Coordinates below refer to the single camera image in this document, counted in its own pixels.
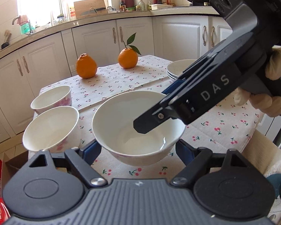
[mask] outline stack of plates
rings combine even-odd
[[[193,64],[196,60],[194,59],[185,59],[179,60],[170,63],[167,66],[167,75],[170,79],[176,80],[182,72],[187,69],[191,64]]]

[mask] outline gray ribbed surface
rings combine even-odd
[[[76,210],[51,221],[11,218],[6,225],[224,225],[273,224],[267,218],[229,222],[201,209],[186,189],[169,186],[164,179],[114,179],[105,188],[92,189]]]

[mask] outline cabinet handle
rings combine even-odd
[[[213,34],[214,34],[214,31],[215,31],[215,27],[213,26],[212,29],[211,29],[211,46],[214,47],[214,41],[213,41]]]
[[[205,41],[205,32],[207,30],[206,26],[204,25],[204,31],[203,31],[203,45],[206,46],[206,41]]]
[[[121,42],[124,42],[124,40],[123,40],[123,30],[122,30],[121,26],[120,26],[120,33],[121,33]]]
[[[21,73],[21,76],[23,76],[23,73],[22,73],[22,69],[21,69],[21,65],[20,65],[20,62],[19,62],[19,59],[17,59],[17,64],[18,64],[18,69]]]
[[[112,31],[114,33],[114,43],[116,44],[117,43],[117,39],[116,39],[116,29],[115,28],[112,28]]]
[[[27,62],[26,62],[26,59],[24,56],[23,56],[23,60],[24,60],[24,65],[26,67],[26,71],[27,71],[27,73],[29,73],[28,65],[27,65]]]

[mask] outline camera lens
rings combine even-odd
[[[217,2],[215,2],[215,5],[216,5],[216,7],[218,8],[218,10],[220,10],[222,13],[225,12],[225,11],[224,11],[224,8],[223,8],[220,4],[218,4]]]
[[[224,6],[226,6],[226,7],[228,7],[228,8],[231,7],[230,2],[229,2],[228,0],[220,0],[220,1],[221,1],[221,3],[222,3]]]

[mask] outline floor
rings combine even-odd
[[[23,132],[0,143],[0,159],[5,153],[10,159],[25,152],[26,149],[22,144]]]

